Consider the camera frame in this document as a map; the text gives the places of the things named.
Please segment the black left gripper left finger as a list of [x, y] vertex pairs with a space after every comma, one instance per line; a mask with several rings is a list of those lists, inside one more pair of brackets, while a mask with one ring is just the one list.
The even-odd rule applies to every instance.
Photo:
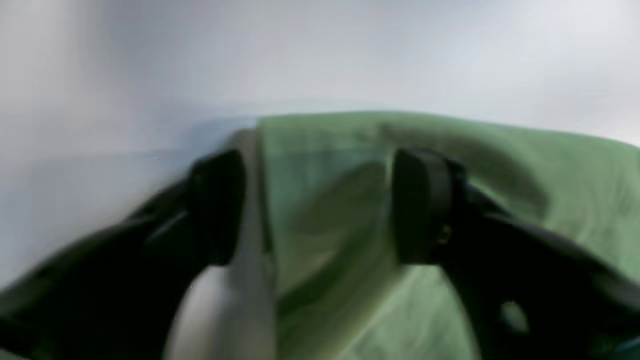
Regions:
[[2, 289], [1, 350], [26, 360], [160, 360], [182, 300], [236, 251], [242, 153], [202, 157], [121, 222]]

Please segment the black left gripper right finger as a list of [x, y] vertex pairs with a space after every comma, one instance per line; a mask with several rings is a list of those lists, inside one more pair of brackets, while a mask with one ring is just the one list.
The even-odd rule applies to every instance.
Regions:
[[483, 360], [637, 360], [639, 285], [554, 232], [518, 219], [428, 149], [391, 162], [403, 265], [436, 266]]

